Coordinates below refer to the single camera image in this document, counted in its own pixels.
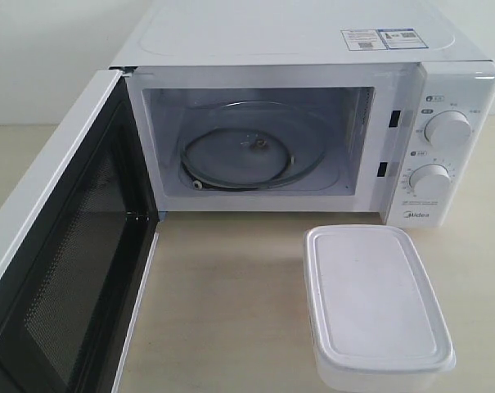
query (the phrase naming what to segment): barcode sticker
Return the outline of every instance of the barcode sticker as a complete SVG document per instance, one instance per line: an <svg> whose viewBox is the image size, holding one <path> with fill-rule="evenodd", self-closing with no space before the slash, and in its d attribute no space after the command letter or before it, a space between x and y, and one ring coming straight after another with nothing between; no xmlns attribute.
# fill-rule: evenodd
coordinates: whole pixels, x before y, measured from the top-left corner
<svg viewBox="0 0 495 393"><path fill-rule="evenodd" d="M384 45L376 30L342 30L347 48L350 51L384 51Z"/></svg>
<svg viewBox="0 0 495 393"><path fill-rule="evenodd" d="M387 49L427 49L414 29L378 29Z"/></svg>

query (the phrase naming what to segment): door mesh screen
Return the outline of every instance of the door mesh screen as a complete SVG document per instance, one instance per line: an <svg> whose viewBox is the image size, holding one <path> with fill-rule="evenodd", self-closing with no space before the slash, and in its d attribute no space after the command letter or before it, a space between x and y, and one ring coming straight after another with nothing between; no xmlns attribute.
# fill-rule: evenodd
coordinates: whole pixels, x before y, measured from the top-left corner
<svg viewBox="0 0 495 393"><path fill-rule="evenodd" d="M109 152L73 195L43 251L49 262L24 328L66 386L122 236L126 209Z"/></svg>

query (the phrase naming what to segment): midea logo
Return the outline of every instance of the midea logo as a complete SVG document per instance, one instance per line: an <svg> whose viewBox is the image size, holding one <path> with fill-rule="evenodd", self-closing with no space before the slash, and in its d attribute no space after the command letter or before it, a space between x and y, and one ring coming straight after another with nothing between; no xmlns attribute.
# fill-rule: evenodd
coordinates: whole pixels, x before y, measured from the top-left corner
<svg viewBox="0 0 495 393"><path fill-rule="evenodd" d="M403 212L403 218L405 219L424 219L429 217L429 213L416 213L415 211L407 210Z"/></svg>

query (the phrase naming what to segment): timer knob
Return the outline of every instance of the timer knob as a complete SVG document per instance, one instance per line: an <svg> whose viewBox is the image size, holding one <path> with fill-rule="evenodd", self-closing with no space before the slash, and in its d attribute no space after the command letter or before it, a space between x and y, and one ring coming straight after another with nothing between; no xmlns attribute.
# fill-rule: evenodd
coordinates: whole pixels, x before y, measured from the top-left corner
<svg viewBox="0 0 495 393"><path fill-rule="evenodd" d="M448 171L442 165L426 165L415 170L409 178L409 185L417 197L437 198L451 186Z"/></svg>
<svg viewBox="0 0 495 393"><path fill-rule="evenodd" d="M440 113L425 127L425 137L437 149L461 146L471 134L469 120L457 111Z"/></svg>

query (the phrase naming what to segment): microwave top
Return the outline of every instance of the microwave top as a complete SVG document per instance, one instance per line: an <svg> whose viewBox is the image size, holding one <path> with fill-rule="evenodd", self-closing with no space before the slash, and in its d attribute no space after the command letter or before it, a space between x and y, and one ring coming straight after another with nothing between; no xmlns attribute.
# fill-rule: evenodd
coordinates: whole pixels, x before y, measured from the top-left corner
<svg viewBox="0 0 495 393"><path fill-rule="evenodd" d="M490 60L425 0L157 0L111 66Z"/></svg>

